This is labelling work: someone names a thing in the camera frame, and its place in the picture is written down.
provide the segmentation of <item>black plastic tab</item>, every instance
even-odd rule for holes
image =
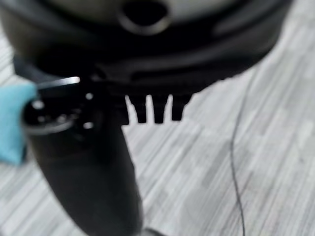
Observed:
[[[152,95],[153,109],[154,109],[154,122],[156,124],[163,124],[164,111],[167,104],[168,96]]]
[[[192,95],[173,95],[172,120],[181,121],[185,106],[191,100]]]
[[[131,103],[137,112],[138,122],[140,124],[147,122],[146,96],[129,96]]]

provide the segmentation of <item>small white light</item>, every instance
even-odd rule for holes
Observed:
[[[84,129],[92,129],[94,127],[94,124],[92,122],[86,122],[83,124]]]
[[[92,100],[93,97],[94,97],[93,94],[90,93],[90,92],[85,95],[85,98],[86,98],[87,100]]]
[[[32,102],[31,105],[33,106],[35,110],[42,110],[45,107],[45,104],[40,100],[36,100]]]

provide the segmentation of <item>metal pin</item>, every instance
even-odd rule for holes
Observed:
[[[86,98],[87,100],[92,100],[93,97],[94,97],[94,95],[93,95],[92,93],[90,93],[90,92],[85,95],[85,98]]]
[[[45,107],[45,104],[40,100],[32,102],[31,105],[35,110],[42,110]]]
[[[94,124],[92,122],[86,122],[83,124],[84,129],[92,129],[94,127]]]
[[[58,123],[64,123],[67,120],[67,116],[65,114],[62,114],[57,118]]]

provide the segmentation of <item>circular hole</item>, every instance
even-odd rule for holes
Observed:
[[[126,2],[121,9],[119,20],[125,29],[143,35],[162,32],[169,25],[168,9],[157,0]]]

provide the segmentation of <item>blue sponge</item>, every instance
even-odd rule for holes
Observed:
[[[20,114],[25,104],[35,97],[34,84],[0,87],[0,162],[22,163],[25,142],[20,128]]]

